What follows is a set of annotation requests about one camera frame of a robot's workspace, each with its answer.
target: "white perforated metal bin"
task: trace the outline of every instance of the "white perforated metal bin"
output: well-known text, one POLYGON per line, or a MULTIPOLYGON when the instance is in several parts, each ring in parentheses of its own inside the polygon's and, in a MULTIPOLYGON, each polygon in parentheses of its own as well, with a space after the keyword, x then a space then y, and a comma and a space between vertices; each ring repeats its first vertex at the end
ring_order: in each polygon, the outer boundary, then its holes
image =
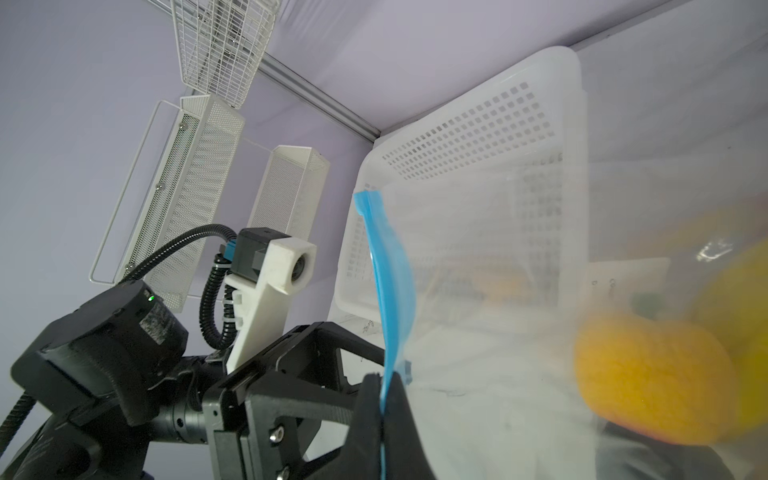
MULTIPOLYGON (((181 110, 114 281, 185 231, 211 223, 245 120, 215 95, 181 98, 181 110)), ((184 307, 204 242, 153 268, 144 280, 172 312, 184 307)))
POLYGON ((330 163, 311 147, 272 151, 248 227, 269 227, 309 240, 330 163))
MULTIPOLYGON (((363 161, 355 192, 395 181, 421 182, 461 169, 519 167, 515 205, 528 238, 524 252, 552 301, 566 293, 587 262, 586 99, 576 54, 548 48, 404 127, 363 161), (551 198, 541 212, 537 198, 551 198)), ((363 220, 350 204, 336 274, 340 309, 380 322, 363 220)))

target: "screw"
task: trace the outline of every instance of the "screw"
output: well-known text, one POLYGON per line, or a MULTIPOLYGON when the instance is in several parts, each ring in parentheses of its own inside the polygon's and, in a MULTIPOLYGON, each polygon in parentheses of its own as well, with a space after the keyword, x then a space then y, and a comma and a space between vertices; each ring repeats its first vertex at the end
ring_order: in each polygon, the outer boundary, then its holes
POLYGON ((282 425, 278 425, 276 429, 270 432, 270 442, 272 442, 273 445, 277 445, 278 443, 283 441, 283 437, 285 436, 285 434, 286 434, 285 428, 282 425))
POLYGON ((277 479, 276 480, 288 480, 289 476, 290 476, 290 468, 288 467, 288 465, 286 465, 286 467, 283 468, 283 470, 281 470, 277 474, 277 479))

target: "black cable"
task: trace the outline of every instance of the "black cable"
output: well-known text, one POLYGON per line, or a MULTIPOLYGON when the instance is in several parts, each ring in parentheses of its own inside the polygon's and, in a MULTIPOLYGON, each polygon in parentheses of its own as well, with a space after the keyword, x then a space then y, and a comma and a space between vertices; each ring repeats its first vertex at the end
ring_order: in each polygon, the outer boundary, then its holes
POLYGON ((216 350, 226 349, 232 345, 237 336, 237 329, 234 322, 234 306, 232 301, 232 292, 234 288, 227 285, 224 287, 224 321, 221 333, 216 328, 214 321, 214 308, 216 307, 216 297, 219 294, 221 283, 224 277, 229 273, 230 261, 217 253, 214 258, 214 266, 210 269, 208 280, 203 288, 203 295, 200 297, 200 331, 203 333, 205 343, 216 350))
POLYGON ((147 273, 149 273, 150 270, 159 265, 163 260, 176 253, 182 247, 189 245, 195 240, 199 240, 205 237, 221 237, 224 239, 224 241, 229 242, 237 238, 237 233, 235 233, 234 230, 227 227, 226 225, 220 225, 218 223, 203 225, 202 227, 195 227, 192 230, 188 230, 182 233, 178 237, 157 249, 149 257, 147 257, 146 260, 139 263, 130 272, 126 273, 120 283, 127 282, 129 280, 141 280, 145 275, 147 275, 147 273))
POLYGON ((37 403, 37 400, 27 395, 27 392, 24 392, 8 416, 5 417, 5 421, 0 425, 0 457, 3 456, 8 445, 11 445, 11 440, 13 440, 16 432, 18 432, 22 423, 26 420, 35 403, 37 403))

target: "metal rail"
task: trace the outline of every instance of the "metal rail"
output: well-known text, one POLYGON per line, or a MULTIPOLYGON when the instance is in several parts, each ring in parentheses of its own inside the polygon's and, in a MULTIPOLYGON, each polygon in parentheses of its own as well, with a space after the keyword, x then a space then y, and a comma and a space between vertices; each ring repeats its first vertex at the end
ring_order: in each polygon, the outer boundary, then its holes
MULTIPOLYGON (((164 0, 147 0, 147 2, 170 15, 170 5, 166 4, 168 1, 173 0, 165 0, 165 2, 164 0)), ((381 135, 381 131, 378 128, 363 120, 358 114, 331 98, 318 87, 309 83, 305 78, 302 78, 301 75, 267 53, 264 54, 259 64, 258 73, 274 81, 367 141, 373 142, 381 135)))

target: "wire shelf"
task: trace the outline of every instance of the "wire shelf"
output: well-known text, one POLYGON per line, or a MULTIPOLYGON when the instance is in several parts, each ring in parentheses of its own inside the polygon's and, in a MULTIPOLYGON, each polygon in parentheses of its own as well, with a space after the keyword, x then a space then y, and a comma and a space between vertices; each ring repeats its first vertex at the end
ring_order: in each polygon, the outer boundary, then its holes
MULTIPOLYGON (((169 240, 214 220, 245 120, 216 95, 182 97, 180 103, 177 106, 166 101, 158 102, 152 113, 91 267, 91 282, 103 285, 118 283, 125 273, 169 240), (170 135, 163 135, 160 143, 158 135, 153 134, 152 145, 147 145, 147 137, 161 104, 168 104, 174 109, 175 120, 170 135), (142 155, 147 159, 160 155, 160 160, 151 169, 154 174, 144 174, 147 180, 152 179, 148 189, 138 186, 133 189, 133 199, 127 205, 129 211, 124 212, 121 224, 116 226, 115 220, 142 155), (143 201, 138 203, 137 196, 143 201), (130 213, 131 205, 138 210, 134 211, 135 217, 130 213), (96 280, 96 269, 113 227, 117 227, 118 237, 121 232, 129 237, 123 243, 124 249, 119 249, 117 245, 120 240, 108 248, 113 258, 118 250, 122 250, 122 260, 117 264, 117 270, 112 270, 112 280, 96 280)), ((160 124, 167 128, 165 122, 160 124)), ((203 246, 202 241, 187 245, 153 268, 144 278, 154 292, 163 297, 171 312, 179 313, 184 308, 203 246)), ((102 272, 105 270, 109 271, 109 268, 104 266, 101 269, 102 272)))
POLYGON ((172 0, 182 82, 242 107, 279 9, 280 0, 172 0))

